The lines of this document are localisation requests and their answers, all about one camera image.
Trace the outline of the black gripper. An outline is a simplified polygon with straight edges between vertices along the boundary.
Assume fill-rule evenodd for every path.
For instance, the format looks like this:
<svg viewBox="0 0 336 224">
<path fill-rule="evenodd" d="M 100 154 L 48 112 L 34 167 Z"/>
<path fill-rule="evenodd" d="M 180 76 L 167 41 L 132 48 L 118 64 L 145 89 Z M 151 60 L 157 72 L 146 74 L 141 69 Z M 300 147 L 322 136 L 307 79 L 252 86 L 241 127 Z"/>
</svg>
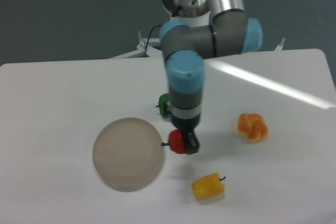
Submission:
<svg viewBox="0 0 336 224">
<path fill-rule="evenodd" d="M 185 146 L 185 154 L 192 155 L 199 151 L 199 141 L 194 129 L 198 126 L 201 118 L 201 105 L 193 108 L 178 108 L 170 103 L 172 124 L 182 131 L 182 140 Z"/>
</svg>

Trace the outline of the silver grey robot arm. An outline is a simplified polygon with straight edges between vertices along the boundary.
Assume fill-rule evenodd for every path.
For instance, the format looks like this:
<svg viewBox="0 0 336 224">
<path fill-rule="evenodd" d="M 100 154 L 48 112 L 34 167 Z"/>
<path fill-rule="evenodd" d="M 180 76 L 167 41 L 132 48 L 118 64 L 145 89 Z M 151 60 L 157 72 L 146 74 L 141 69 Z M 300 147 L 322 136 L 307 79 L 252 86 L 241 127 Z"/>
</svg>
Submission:
<svg viewBox="0 0 336 224">
<path fill-rule="evenodd" d="M 160 29 L 169 100 L 159 102 L 175 130 L 167 145 L 178 154 L 198 152 L 204 60 L 257 51 L 263 41 L 259 20 L 249 18 L 243 0 L 162 0 L 172 14 Z"/>
</svg>

